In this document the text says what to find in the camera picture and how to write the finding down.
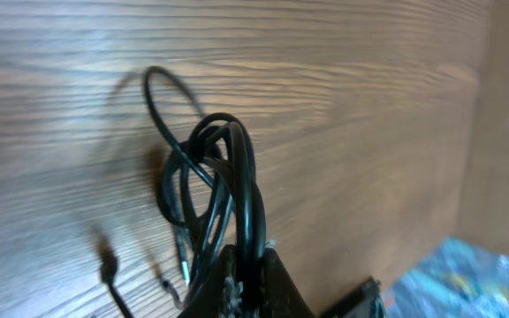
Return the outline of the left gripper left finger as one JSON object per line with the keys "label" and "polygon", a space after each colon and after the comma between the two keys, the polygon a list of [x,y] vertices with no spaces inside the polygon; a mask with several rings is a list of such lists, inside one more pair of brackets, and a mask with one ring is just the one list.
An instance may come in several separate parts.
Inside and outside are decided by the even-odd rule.
{"label": "left gripper left finger", "polygon": [[227,245],[219,254],[198,292],[186,302],[179,318],[241,317],[241,283],[236,279],[236,248]]}

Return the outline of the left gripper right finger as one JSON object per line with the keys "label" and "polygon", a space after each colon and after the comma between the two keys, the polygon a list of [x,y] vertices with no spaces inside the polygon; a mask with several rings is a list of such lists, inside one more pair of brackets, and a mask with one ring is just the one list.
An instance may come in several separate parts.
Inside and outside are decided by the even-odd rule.
{"label": "left gripper right finger", "polygon": [[315,318],[272,248],[264,251],[261,295],[261,318]]}

